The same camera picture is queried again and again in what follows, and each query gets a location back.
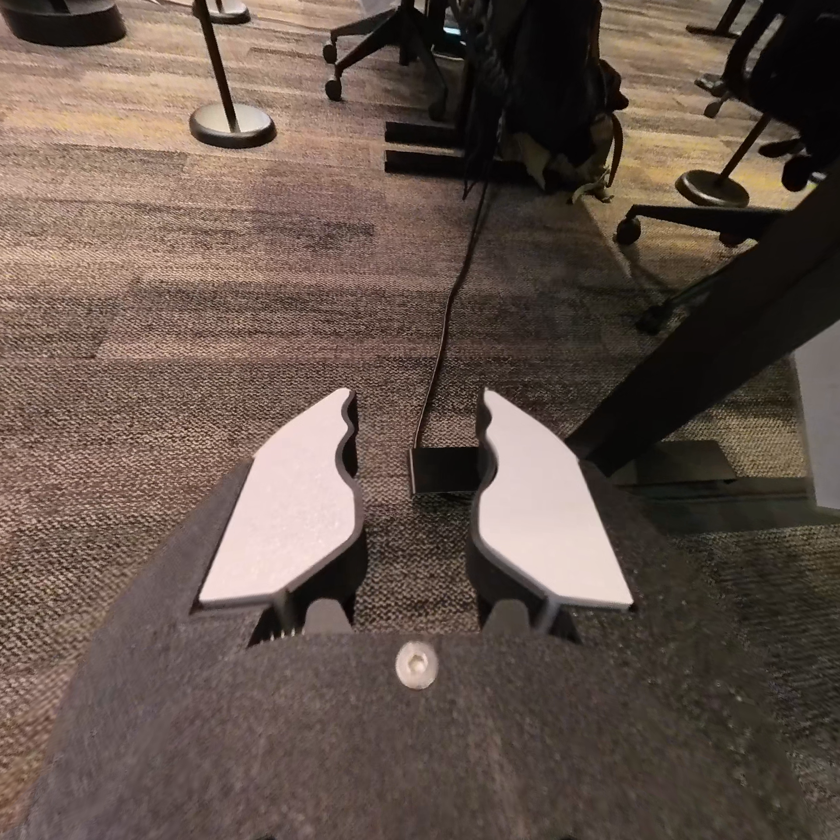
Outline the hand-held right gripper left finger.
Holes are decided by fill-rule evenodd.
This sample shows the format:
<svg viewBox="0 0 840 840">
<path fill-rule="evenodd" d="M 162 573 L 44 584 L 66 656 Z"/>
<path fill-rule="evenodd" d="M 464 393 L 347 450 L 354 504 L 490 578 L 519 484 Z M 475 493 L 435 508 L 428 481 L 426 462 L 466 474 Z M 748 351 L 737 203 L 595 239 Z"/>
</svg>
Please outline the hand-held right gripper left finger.
<svg viewBox="0 0 840 840">
<path fill-rule="evenodd" d="M 359 542 L 362 492 L 344 454 L 354 451 L 355 400 L 340 387 L 257 449 L 198 592 L 201 607 L 275 602 Z"/>
</svg>

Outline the grey desk side panel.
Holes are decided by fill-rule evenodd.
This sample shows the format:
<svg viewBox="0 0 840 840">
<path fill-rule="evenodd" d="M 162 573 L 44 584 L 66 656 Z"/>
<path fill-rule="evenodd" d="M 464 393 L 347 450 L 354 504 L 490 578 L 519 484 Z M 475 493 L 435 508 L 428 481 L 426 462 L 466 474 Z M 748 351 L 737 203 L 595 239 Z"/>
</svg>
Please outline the grey desk side panel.
<svg viewBox="0 0 840 840">
<path fill-rule="evenodd" d="M 816 339 L 792 356 L 799 393 L 800 429 L 815 506 L 839 512 L 838 359 Z"/>
</svg>

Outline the black desk leg frame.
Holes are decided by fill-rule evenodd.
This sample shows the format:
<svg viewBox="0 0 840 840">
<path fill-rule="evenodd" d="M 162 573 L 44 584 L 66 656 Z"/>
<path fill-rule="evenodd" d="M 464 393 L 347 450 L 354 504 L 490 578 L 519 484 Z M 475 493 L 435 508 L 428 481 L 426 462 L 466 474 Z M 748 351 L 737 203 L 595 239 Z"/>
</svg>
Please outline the black desk leg frame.
<svg viewBox="0 0 840 840">
<path fill-rule="evenodd" d="M 502 35 L 522 12 L 522 2 L 450 2 L 464 48 L 464 73 L 454 122 L 385 123 L 384 169 L 389 174 L 523 183 L 525 167 L 501 157 L 501 137 L 515 87 L 503 65 Z"/>
</svg>

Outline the black office chair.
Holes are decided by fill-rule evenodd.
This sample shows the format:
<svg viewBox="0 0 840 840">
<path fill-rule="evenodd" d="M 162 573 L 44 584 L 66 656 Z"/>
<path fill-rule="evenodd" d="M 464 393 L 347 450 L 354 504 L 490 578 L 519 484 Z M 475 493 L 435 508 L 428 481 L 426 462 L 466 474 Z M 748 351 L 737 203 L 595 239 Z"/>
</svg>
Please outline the black office chair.
<svg viewBox="0 0 840 840">
<path fill-rule="evenodd" d="M 329 41 L 322 47 L 325 62 L 332 66 L 332 77 L 324 85 L 332 102 L 342 98 L 343 73 L 387 46 L 399 49 L 399 64 L 409 65 L 420 60 L 434 84 L 437 94 L 428 107 L 428 115 L 435 122 L 445 118 L 448 84 L 438 67 L 436 55 L 462 59 L 466 55 L 459 25 L 446 25 L 446 10 L 454 9 L 451 2 L 426 2 L 423 12 L 414 1 L 400 1 L 393 7 L 363 19 L 334 28 Z"/>
<path fill-rule="evenodd" d="M 721 82 L 730 98 L 796 132 L 792 140 L 759 149 L 787 156 L 781 181 L 790 192 L 819 183 L 839 155 L 839 4 L 834 1 L 762 2 L 728 54 Z M 734 247 L 760 240 L 780 209 L 635 204 L 616 227 L 615 241 L 634 244 L 641 217 L 719 234 Z"/>
</svg>

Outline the large black round floor base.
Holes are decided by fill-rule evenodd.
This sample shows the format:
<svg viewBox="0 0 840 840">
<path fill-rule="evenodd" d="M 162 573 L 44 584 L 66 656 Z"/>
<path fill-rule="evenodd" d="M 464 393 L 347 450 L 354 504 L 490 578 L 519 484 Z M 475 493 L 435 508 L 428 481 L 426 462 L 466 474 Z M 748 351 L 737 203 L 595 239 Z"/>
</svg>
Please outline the large black round floor base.
<svg viewBox="0 0 840 840">
<path fill-rule="evenodd" d="M 41 46 L 103 46 L 127 34 L 113 1 L 2 1 L 1 13 L 13 35 Z"/>
</svg>

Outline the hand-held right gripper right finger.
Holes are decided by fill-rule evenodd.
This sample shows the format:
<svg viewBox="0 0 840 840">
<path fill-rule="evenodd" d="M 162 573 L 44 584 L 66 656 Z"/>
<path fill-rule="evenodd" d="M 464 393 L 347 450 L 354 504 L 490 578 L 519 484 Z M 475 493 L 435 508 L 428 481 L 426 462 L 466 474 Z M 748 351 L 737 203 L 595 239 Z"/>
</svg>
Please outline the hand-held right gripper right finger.
<svg viewBox="0 0 840 840">
<path fill-rule="evenodd" d="M 540 421 L 491 389 L 476 416 L 481 479 L 470 512 L 470 579 L 488 601 L 513 584 L 538 604 L 634 606 L 578 458 Z"/>
</svg>

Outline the black backpack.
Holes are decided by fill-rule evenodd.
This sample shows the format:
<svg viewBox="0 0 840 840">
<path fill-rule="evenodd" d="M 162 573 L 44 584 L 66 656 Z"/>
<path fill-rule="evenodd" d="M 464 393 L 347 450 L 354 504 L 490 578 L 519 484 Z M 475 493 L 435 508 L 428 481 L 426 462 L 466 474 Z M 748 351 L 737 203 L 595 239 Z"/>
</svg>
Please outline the black backpack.
<svg viewBox="0 0 840 840">
<path fill-rule="evenodd" d="M 465 192 L 496 159 L 520 163 L 569 203 L 612 200 L 623 153 L 621 75 L 601 55 L 602 2 L 461 2 L 474 88 Z"/>
</svg>

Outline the black stand with round base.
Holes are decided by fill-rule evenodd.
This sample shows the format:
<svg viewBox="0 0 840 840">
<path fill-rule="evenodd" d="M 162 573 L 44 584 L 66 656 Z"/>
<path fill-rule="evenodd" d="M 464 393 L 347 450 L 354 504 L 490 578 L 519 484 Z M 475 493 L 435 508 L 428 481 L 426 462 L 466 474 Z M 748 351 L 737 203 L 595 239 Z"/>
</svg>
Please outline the black stand with round base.
<svg viewBox="0 0 840 840">
<path fill-rule="evenodd" d="M 731 175 L 771 120 L 767 113 L 761 116 L 720 172 L 690 170 L 681 174 L 675 181 L 677 192 L 701 207 L 747 207 L 750 201 L 749 193 L 740 183 L 732 180 Z"/>
</svg>

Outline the black slanted desk leg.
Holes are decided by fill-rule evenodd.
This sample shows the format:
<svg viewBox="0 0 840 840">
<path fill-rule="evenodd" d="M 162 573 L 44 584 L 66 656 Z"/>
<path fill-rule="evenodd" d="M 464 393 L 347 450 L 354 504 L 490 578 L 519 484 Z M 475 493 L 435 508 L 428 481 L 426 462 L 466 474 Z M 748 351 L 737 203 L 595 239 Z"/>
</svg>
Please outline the black slanted desk leg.
<svg viewBox="0 0 840 840">
<path fill-rule="evenodd" d="M 577 460 L 604 476 L 755 375 L 838 324 L 838 181 L 777 214 L 758 244 L 724 266 L 708 297 L 567 438 L 492 390 L 479 397 L 477 448 L 410 451 L 412 493 L 475 490 L 517 476 L 547 479 Z"/>
</svg>

